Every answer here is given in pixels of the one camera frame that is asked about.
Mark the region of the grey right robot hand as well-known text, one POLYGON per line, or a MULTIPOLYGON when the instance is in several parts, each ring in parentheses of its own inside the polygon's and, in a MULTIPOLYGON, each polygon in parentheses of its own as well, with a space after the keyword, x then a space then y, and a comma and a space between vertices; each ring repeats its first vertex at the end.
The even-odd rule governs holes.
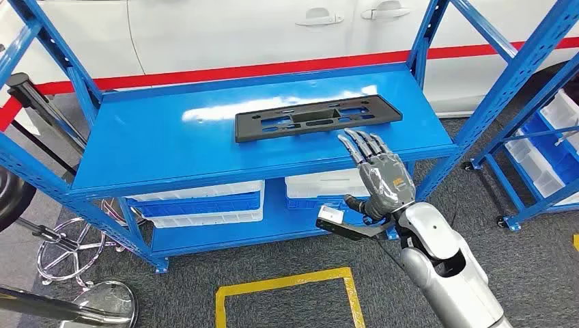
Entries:
POLYGON ((376 134, 351 128, 345 128, 344 132, 338 139, 356 164, 369 193, 367 200, 344 195, 348 207, 363 214, 369 225, 387 221, 391 214, 412 204, 416 187, 399 155, 376 134))

